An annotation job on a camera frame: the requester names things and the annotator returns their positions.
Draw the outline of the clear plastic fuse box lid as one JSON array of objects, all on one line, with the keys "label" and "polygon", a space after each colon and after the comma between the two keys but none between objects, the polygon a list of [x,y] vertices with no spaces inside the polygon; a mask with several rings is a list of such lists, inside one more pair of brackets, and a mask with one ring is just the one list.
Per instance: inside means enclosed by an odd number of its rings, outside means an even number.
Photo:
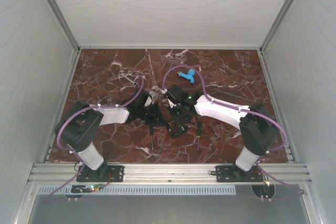
[{"label": "clear plastic fuse box lid", "polygon": [[152,98],[152,102],[155,102],[156,99],[159,97],[159,94],[157,92],[153,91],[153,90],[149,90],[149,94]]}]

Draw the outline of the black fuse box base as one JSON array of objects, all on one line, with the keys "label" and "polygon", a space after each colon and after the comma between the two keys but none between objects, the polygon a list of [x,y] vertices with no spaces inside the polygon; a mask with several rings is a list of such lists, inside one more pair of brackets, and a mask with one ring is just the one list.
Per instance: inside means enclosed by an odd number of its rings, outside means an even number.
[{"label": "black fuse box base", "polygon": [[186,125],[178,124],[173,119],[167,122],[166,128],[171,138],[177,138],[188,131]]}]

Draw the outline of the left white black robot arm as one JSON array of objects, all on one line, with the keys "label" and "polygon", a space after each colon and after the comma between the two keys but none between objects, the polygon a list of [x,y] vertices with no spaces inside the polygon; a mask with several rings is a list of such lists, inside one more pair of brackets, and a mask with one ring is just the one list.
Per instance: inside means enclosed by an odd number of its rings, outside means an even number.
[{"label": "left white black robot arm", "polygon": [[107,177],[104,158],[93,144],[100,126],[125,124],[142,120],[147,125],[159,122],[159,107],[155,103],[159,94],[149,89],[137,89],[133,97],[122,105],[92,105],[77,101],[55,127],[58,141],[63,141],[71,152],[89,168],[96,181]]}]

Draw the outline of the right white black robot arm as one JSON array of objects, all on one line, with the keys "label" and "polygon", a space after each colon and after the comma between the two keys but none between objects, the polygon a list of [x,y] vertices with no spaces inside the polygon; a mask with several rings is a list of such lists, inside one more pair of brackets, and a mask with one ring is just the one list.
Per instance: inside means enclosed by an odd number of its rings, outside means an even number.
[{"label": "right white black robot arm", "polygon": [[260,103],[253,106],[225,102],[207,94],[189,94],[178,85],[164,91],[169,112],[175,120],[185,124],[192,117],[206,116],[229,124],[240,131],[244,147],[232,168],[233,177],[245,180],[255,162],[268,151],[279,133],[268,120],[270,114]]}]

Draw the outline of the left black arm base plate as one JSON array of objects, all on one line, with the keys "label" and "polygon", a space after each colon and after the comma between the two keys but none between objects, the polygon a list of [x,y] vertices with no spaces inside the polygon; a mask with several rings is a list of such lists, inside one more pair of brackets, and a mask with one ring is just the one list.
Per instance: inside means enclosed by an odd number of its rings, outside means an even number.
[{"label": "left black arm base plate", "polygon": [[77,176],[77,182],[93,182],[93,183],[107,183],[110,182],[123,182],[124,166],[122,165],[109,165],[103,164],[97,170],[92,170],[85,167],[80,175]]}]

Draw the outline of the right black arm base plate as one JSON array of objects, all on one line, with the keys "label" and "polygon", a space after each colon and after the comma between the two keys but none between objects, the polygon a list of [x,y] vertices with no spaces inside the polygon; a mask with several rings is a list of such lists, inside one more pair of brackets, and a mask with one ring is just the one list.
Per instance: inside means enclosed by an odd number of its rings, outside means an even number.
[{"label": "right black arm base plate", "polygon": [[216,181],[220,183],[261,183],[264,181],[262,171],[256,165],[247,172],[236,165],[217,165],[215,170],[210,171],[210,174],[215,176]]}]

